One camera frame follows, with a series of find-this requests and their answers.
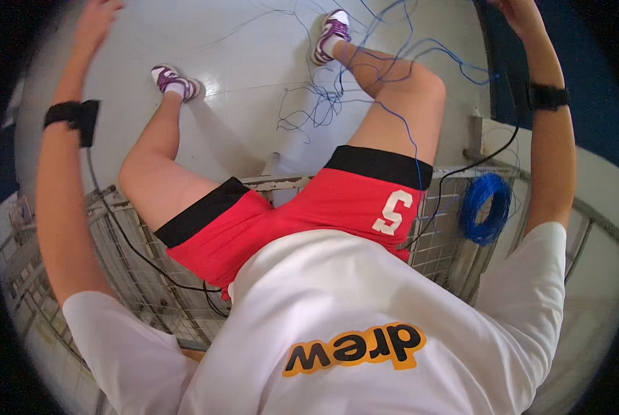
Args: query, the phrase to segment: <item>tangled wires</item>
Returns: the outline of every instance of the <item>tangled wires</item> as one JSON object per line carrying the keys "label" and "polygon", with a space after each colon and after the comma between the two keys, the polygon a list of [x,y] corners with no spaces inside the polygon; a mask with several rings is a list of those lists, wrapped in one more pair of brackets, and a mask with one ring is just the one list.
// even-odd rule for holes
{"label": "tangled wires", "polygon": [[[511,200],[510,186],[500,176],[488,173],[475,179],[466,190],[460,213],[464,237],[480,246],[494,242],[508,220]],[[478,223],[482,206],[491,198],[487,218]]]}

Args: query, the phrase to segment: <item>black cable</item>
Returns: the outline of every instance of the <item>black cable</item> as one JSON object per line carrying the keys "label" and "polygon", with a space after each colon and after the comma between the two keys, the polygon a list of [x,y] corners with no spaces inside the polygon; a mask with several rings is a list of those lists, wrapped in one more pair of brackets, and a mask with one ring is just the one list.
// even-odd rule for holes
{"label": "black cable", "polygon": [[[203,282],[203,288],[206,288],[206,281]],[[217,315],[221,315],[222,317],[228,317],[229,314],[224,314],[219,307],[217,307],[214,303],[213,300],[211,300],[210,295],[208,295],[208,291],[204,291],[203,292],[206,295],[206,302],[208,302],[208,306],[211,308],[211,310],[213,310]]]}
{"label": "black cable", "polygon": [[508,73],[504,72],[501,75],[501,78],[499,78],[499,79],[505,79],[505,81],[506,81],[506,83],[508,85],[508,90],[510,91],[510,96],[513,98],[513,110],[517,114],[517,122],[516,122],[516,125],[515,125],[515,130],[513,131],[512,137],[510,137],[510,140],[508,140],[508,142],[505,145],[503,145],[503,147],[501,147],[500,149],[496,150],[492,154],[488,155],[484,159],[482,159],[482,160],[480,160],[478,162],[475,162],[475,163],[471,163],[471,164],[469,164],[466,167],[462,167],[461,169],[457,169],[455,171],[451,171],[450,173],[447,173],[445,176],[441,177],[441,180],[439,180],[439,182],[438,182],[438,199],[436,200],[436,207],[434,207],[434,213],[432,213],[432,216],[430,217],[430,220],[427,222],[425,227],[422,228],[420,233],[418,233],[418,236],[415,237],[411,242],[409,242],[408,245],[406,245],[405,249],[409,249],[411,247],[411,245],[413,245],[418,239],[420,239],[422,234],[424,234],[425,231],[427,230],[427,228],[430,227],[430,224],[432,223],[432,220],[434,220],[434,218],[438,214],[438,208],[439,208],[439,205],[441,204],[441,191],[443,189],[443,180],[445,180],[448,176],[452,176],[454,174],[461,173],[462,171],[466,171],[466,170],[472,169],[473,167],[479,166],[482,163],[488,162],[489,160],[493,159],[498,154],[500,154],[502,151],[504,151],[506,148],[510,147],[510,145],[513,144],[513,141],[515,140],[515,137],[517,137],[517,132],[519,131],[519,124],[521,123],[521,113],[520,113],[521,108],[518,108],[517,107],[517,103],[515,102],[515,94],[513,92],[513,87],[510,84],[510,79],[508,77]]}
{"label": "black cable", "polygon": [[505,150],[506,148],[510,147],[511,144],[513,144],[513,141],[515,140],[515,137],[517,137],[517,132],[518,131],[519,131],[519,120],[517,121],[517,125],[515,126],[515,130],[513,131],[512,137],[510,137],[510,140],[508,140],[508,142],[505,145],[503,145],[503,147],[501,147],[500,149],[496,150],[495,152],[493,152],[492,154],[488,155],[487,157],[485,157],[484,159],[482,159],[482,160],[480,160],[478,162],[471,163],[471,164],[469,164],[466,167],[462,167],[461,169],[457,169],[457,170],[451,171],[450,173],[447,173],[445,176],[441,177],[441,180],[439,180],[439,182],[438,182],[438,199],[436,200],[436,207],[434,207],[434,213],[432,213],[432,216],[430,217],[430,220],[427,222],[425,227],[422,228],[420,233],[418,233],[418,236],[415,237],[411,242],[409,242],[408,245],[406,245],[405,249],[409,249],[411,247],[411,245],[413,245],[418,239],[420,239],[422,234],[424,234],[424,232],[427,230],[427,228],[429,228],[430,224],[432,223],[432,220],[434,220],[434,218],[436,217],[436,214],[438,213],[439,205],[441,204],[441,190],[442,190],[442,187],[443,187],[443,180],[445,180],[448,176],[452,176],[454,174],[461,173],[462,171],[467,171],[469,169],[472,169],[475,166],[479,166],[480,164],[488,162],[489,160],[493,159],[498,154],[500,154],[503,150]]}
{"label": "black cable", "polygon": [[162,274],[162,276],[164,278],[167,279],[167,281],[169,281],[170,283],[172,283],[174,286],[179,287],[179,288],[184,288],[184,289],[192,289],[194,291],[201,291],[201,292],[205,292],[206,296],[208,295],[208,293],[218,293],[221,292],[222,289],[207,289],[206,288],[206,283],[204,282],[204,288],[198,288],[198,287],[190,287],[190,286],[184,286],[182,284],[178,284],[176,281],[174,281],[171,277],[169,277],[169,275],[164,272],[160,267],[158,267],[156,264],[154,264],[153,262],[151,262],[147,257],[145,257],[142,253],[140,253],[136,248],[134,248],[134,246],[132,245],[132,243],[130,242],[130,239],[128,239],[128,236],[125,234],[125,231],[123,230],[123,228],[120,226],[120,223],[118,222],[118,220],[116,219],[116,215],[114,214],[114,212],[112,212],[112,210],[109,208],[109,204],[106,203],[106,201],[104,200],[104,196],[102,195],[102,191],[100,190],[100,186],[98,185],[98,179],[95,175],[95,170],[93,170],[93,161],[92,161],[92,157],[90,155],[90,147],[86,148],[86,160],[89,162],[89,171],[90,171],[90,177],[93,180],[93,185],[95,186],[95,190],[98,193],[98,196],[100,197],[100,200],[102,201],[102,203],[104,204],[104,208],[106,209],[107,212],[109,212],[109,215],[111,216],[111,218],[114,220],[114,222],[116,223],[116,227],[118,228],[118,230],[120,231],[120,234],[123,236],[123,239],[125,239],[125,242],[128,244],[128,246],[130,247],[130,249],[132,250],[132,252],[136,253],[137,256],[139,256],[139,258],[141,258],[142,260],[146,261],[146,263],[148,265],[150,265],[151,267],[153,267],[157,272],[159,272],[160,274]]}

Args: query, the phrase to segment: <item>black wristband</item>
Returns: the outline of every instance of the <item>black wristband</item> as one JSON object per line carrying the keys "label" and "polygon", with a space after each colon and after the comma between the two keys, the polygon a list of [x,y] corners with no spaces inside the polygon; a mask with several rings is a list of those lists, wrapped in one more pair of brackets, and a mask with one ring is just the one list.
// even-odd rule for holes
{"label": "black wristband", "polygon": [[558,89],[551,85],[531,84],[529,87],[529,108],[535,110],[558,111],[563,105],[570,104],[567,89]]}
{"label": "black wristband", "polygon": [[83,103],[68,101],[52,105],[45,116],[44,128],[52,123],[65,121],[69,129],[79,130],[80,145],[91,147],[99,110],[100,101],[98,100],[88,100]]}

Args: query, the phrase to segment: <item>white t-shirt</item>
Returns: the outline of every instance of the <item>white t-shirt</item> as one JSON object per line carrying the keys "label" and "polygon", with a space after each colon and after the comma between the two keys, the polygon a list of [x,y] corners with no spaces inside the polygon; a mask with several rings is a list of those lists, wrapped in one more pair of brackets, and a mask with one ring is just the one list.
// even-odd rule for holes
{"label": "white t-shirt", "polygon": [[289,235],[239,271],[200,365],[105,294],[63,312],[121,414],[518,414],[556,350],[565,244],[535,228],[472,308],[369,240]]}

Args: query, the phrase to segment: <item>number 5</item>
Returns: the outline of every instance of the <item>number 5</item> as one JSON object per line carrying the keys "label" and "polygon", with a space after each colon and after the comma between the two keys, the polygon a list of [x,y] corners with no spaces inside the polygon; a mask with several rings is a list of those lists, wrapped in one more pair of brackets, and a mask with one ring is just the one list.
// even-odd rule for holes
{"label": "number 5", "polygon": [[413,203],[413,196],[410,193],[405,192],[404,190],[397,190],[390,194],[388,197],[388,201],[386,205],[383,206],[383,210],[381,213],[383,217],[392,220],[392,223],[386,225],[386,221],[379,218],[372,225],[372,229],[378,230],[382,234],[386,235],[395,235],[395,231],[402,224],[402,215],[395,212],[395,207],[397,206],[397,202],[402,201],[404,207],[410,208]]}

